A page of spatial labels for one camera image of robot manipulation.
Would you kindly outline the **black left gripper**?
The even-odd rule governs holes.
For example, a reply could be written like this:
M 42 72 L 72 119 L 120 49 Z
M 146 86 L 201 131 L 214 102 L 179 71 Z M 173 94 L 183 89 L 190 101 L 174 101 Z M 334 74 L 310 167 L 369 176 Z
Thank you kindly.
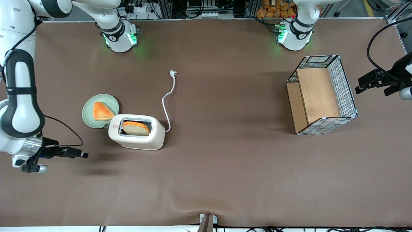
M 411 87 L 411 59 L 412 53 L 408 53 L 397 60 L 387 74 L 374 69 L 359 78 L 359 85 L 355 88 L 356 94 L 372 88 L 384 86 L 396 86 L 398 88 Z

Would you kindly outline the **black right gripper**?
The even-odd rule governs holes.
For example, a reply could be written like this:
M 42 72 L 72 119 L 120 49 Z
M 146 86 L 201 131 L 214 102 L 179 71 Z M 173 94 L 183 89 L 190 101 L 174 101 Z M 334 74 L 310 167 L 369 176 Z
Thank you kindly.
M 42 138 L 42 147 L 40 148 L 40 158 L 51 159 L 53 157 L 69 157 L 69 158 L 88 158 L 88 153 L 82 152 L 80 149 L 73 147 L 61 147 L 57 140 Z

